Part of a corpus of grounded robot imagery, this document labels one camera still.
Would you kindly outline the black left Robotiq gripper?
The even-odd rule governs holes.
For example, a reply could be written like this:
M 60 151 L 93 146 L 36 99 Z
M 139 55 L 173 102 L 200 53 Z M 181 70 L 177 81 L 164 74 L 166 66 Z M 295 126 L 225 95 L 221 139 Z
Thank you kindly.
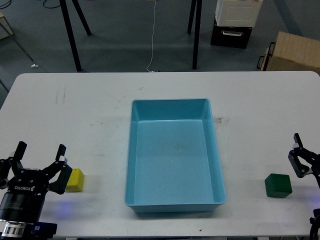
M 13 155 L 0 160 L 0 187 L 8 187 L 0 203 L 2 221 L 37 223 L 47 192 L 62 195 L 73 171 L 67 164 L 67 148 L 63 144 L 58 147 L 55 161 L 43 170 L 23 168 L 21 160 L 26 148 L 27 144 L 20 141 Z M 9 181 L 10 170 L 14 177 Z

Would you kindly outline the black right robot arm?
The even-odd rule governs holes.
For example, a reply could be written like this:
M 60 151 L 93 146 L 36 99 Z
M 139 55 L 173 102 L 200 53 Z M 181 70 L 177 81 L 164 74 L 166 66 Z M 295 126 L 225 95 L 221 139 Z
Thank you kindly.
M 320 186 L 320 155 L 316 154 L 303 146 L 298 133 L 293 135 L 294 144 L 288 153 L 289 162 L 298 178 L 306 175 L 313 175 L 318 186 Z M 313 217 L 309 219 L 311 224 L 309 239 L 319 240 L 320 230 L 320 209 L 313 210 Z

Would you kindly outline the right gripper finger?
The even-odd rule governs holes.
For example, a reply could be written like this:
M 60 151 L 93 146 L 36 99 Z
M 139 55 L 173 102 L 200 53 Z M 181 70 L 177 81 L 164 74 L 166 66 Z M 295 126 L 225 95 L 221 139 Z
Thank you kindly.
M 292 150 L 288 153 L 289 162 L 298 178 L 304 178 L 306 175 L 320 177 L 320 155 L 314 153 L 303 146 L 298 133 L 293 135 L 294 144 Z

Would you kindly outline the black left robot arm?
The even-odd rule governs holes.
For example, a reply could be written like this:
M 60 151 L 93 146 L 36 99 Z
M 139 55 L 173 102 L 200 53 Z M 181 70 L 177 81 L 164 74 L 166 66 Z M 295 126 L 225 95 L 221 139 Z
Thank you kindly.
M 0 161 L 0 187 L 5 189 L 0 203 L 0 220 L 5 223 L 2 240 L 48 240 L 57 232 L 57 224 L 40 222 L 46 194 L 62 195 L 73 169 L 60 144 L 55 161 L 44 169 L 24 168 L 21 160 L 27 144 L 20 141 L 15 152 Z

